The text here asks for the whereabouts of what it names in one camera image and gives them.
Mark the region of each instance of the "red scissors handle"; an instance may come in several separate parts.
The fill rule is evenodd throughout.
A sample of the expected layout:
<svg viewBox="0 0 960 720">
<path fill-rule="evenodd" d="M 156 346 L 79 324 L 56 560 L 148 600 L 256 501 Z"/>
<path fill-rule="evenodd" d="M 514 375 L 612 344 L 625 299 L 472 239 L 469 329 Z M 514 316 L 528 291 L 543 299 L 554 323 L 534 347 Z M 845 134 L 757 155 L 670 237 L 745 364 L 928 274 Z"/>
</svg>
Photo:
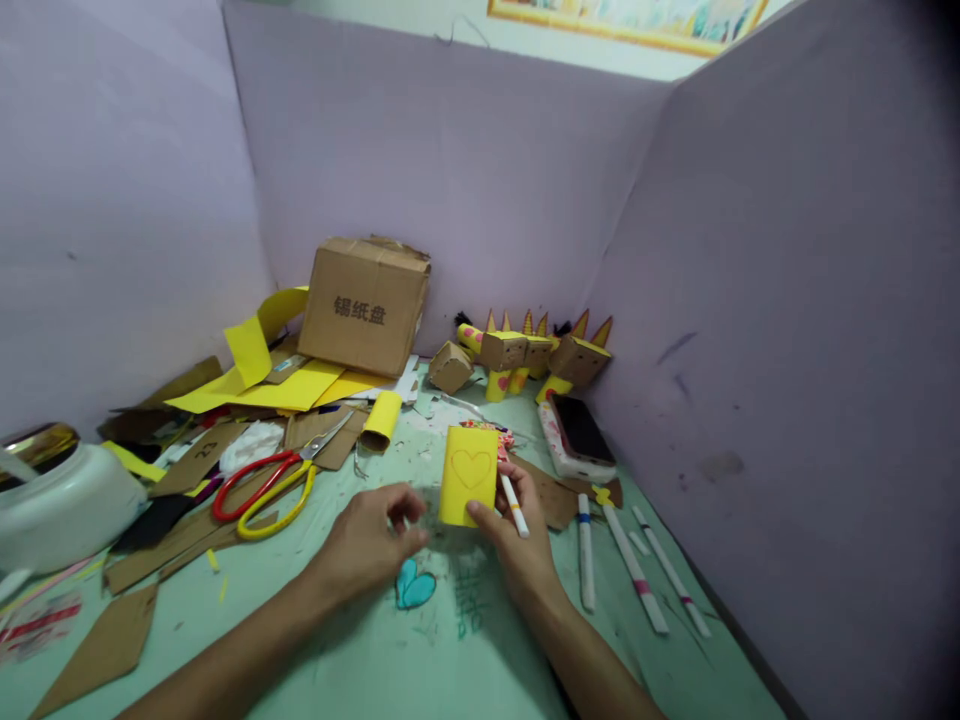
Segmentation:
<svg viewBox="0 0 960 720">
<path fill-rule="evenodd" d="M 271 455 L 263 460 L 257 460 L 254 463 L 250 463 L 220 486 L 220 489 L 217 491 L 217 496 L 213 499 L 213 516 L 220 522 L 233 522 L 234 520 L 239 519 L 240 516 L 243 515 L 251 505 L 266 495 L 270 491 L 270 488 L 277 484 L 277 481 L 283 476 L 283 474 L 291 465 L 296 465 L 302 461 L 303 459 L 298 453 L 286 451 L 277 453 L 276 455 Z M 270 479 L 261 485 L 260 489 L 257 490 L 257 492 L 255 492 L 249 500 L 232 512 L 227 512 L 223 509 L 223 503 L 227 499 L 230 489 L 237 484 L 240 478 L 248 475 L 254 470 L 259 470 L 265 465 L 270 465 L 271 463 L 275 462 L 279 462 L 280 467 L 273 472 L 273 474 L 270 476 Z"/>
</svg>

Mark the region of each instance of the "white marker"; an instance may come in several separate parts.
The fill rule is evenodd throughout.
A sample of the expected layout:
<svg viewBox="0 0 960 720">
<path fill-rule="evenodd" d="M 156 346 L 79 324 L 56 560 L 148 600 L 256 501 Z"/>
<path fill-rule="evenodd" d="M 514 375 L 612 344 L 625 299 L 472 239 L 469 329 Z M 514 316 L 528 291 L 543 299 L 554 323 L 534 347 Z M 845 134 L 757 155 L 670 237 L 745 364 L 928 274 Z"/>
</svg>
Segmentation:
<svg viewBox="0 0 960 720">
<path fill-rule="evenodd" d="M 657 556 L 660 564 L 663 565 L 664 572 L 667 573 L 667 577 L 670 578 L 670 582 L 673 583 L 673 589 L 676 590 L 677 595 L 680 596 L 680 602 L 683 603 L 687 612 L 690 613 L 690 619 L 693 620 L 693 624 L 697 626 L 697 630 L 703 637 L 710 637 L 710 628 L 708 628 L 707 623 L 704 622 L 703 616 L 700 614 L 700 611 L 697 610 L 697 606 L 693 604 L 693 598 L 687 593 L 687 589 L 683 586 L 683 582 L 680 580 L 680 576 L 677 575 L 677 571 L 673 569 L 673 564 L 663 551 L 663 547 L 660 545 L 660 541 L 657 540 L 657 536 L 653 534 L 653 528 L 647 523 L 647 519 L 636 505 L 633 506 L 633 515 L 637 518 L 637 522 L 640 523 L 640 527 L 643 528 L 647 540 L 650 541 L 650 545 L 653 547 L 654 554 Z"/>
<path fill-rule="evenodd" d="M 644 557 L 650 554 L 650 548 L 647 547 L 647 544 L 640 539 L 640 536 L 637 535 L 633 530 L 627 533 L 630 536 L 630 542 L 637 546 L 637 550 L 640 551 L 640 554 Z"/>
<path fill-rule="evenodd" d="M 668 634 L 670 629 L 667 627 L 667 621 L 664 619 L 663 612 L 660 610 L 660 604 L 653 596 L 653 593 L 650 592 L 650 583 L 647 582 L 643 570 L 640 569 L 640 563 L 637 562 L 637 558 L 633 555 L 633 550 L 630 549 L 630 542 L 627 540 L 623 528 L 620 527 L 620 521 L 617 519 L 616 511 L 610 505 L 602 505 L 601 507 L 603 508 L 603 514 L 607 518 L 607 523 L 610 525 L 610 530 L 613 532 L 613 539 L 617 541 L 617 547 L 620 548 L 623 561 L 627 564 L 627 570 L 630 571 L 630 577 L 633 579 L 633 587 L 643 602 L 643 607 L 647 611 L 647 617 L 650 618 L 650 624 L 653 625 L 654 632 L 658 632 L 661 635 Z"/>
<path fill-rule="evenodd" d="M 517 524 L 517 532 L 520 537 L 530 537 L 530 529 L 527 527 L 527 520 L 523 517 L 523 511 L 520 509 L 520 503 L 517 500 L 517 494 L 513 491 L 513 483 L 503 473 L 500 473 L 500 484 L 503 485 L 503 494 L 507 496 L 507 504 L 513 513 L 513 521 Z"/>
<path fill-rule="evenodd" d="M 597 593 L 593 585 L 593 542 L 590 538 L 590 498 L 583 493 L 577 496 L 580 505 L 580 600 L 583 609 L 593 612 L 597 606 Z"/>
</svg>

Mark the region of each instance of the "purple wall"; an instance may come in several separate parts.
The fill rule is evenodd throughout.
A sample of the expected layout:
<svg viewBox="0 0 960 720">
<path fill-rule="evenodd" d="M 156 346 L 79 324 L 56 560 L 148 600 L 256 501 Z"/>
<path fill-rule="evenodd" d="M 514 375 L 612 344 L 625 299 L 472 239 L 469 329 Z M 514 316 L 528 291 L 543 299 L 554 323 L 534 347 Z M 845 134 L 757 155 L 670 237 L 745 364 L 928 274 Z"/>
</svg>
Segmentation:
<svg viewBox="0 0 960 720">
<path fill-rule="evenodd" d="M 89 439 L 272 281 L 215 0 L 0 3 L 0 435 Z"/>
<path fill-rule="evenodd" d="M 332 235 L 433 256 L 416 350 L 463 309 L 566 319 L 583 299 L 668 85 L 228 2 L 227 29 L 280 285 Z"/>
<path fill-rule="evenodd" d="M 814 718 L 923 716 L 952 667 L 960 155 L 925 30 L 809 0 L 683 83 L 588 302 L 603 424 Z"/>
</svg>

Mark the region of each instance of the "gold jar lid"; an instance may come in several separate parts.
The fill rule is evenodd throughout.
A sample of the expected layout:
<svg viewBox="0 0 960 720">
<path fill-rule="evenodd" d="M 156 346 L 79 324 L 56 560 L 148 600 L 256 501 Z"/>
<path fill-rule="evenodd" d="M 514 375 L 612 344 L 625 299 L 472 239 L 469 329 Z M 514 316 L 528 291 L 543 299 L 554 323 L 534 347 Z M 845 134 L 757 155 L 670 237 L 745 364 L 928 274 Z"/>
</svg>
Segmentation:
<svg viewBox="0 0 960 720">
<path fill-rule="evenodd" d="M 79 444 L 80 436 L 77 431 L 66 423 L 39 425 L 0 440 L 0 447 L 16 455 L 40 474 L 53 470 L 73 455 Z M 17 478 L 0 470 L 0 486 L 11 481 L 19 484 Z"/>
</svg>

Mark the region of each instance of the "phone case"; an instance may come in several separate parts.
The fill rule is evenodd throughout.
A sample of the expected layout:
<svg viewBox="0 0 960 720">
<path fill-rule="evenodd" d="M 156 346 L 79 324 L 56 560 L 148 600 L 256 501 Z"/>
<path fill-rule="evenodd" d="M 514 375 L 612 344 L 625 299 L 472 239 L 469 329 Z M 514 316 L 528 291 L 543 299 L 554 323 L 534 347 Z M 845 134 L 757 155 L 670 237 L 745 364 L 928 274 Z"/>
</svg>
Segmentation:
<svg viewBox="0 0 960 720">
<path fill-rule="evenodd" d="M 553 408 L 550 407 L 550 403 L 540 403 L 537 408 L 537 414 L 540 416 L 543 434 L 547 439 L 547 446 L 550 448 L 553 468 L 559 477 L 589 480 L 597 485 L 605 485 L 616 477 L 616 466 L 603 467 L 601 465 L 584 462 L 583 460 L 572 457 L 564 450 L 563 439 L 560 436 L 560 425 L 557 423 L 557 417 L 553 412 Z"/>
</svg>

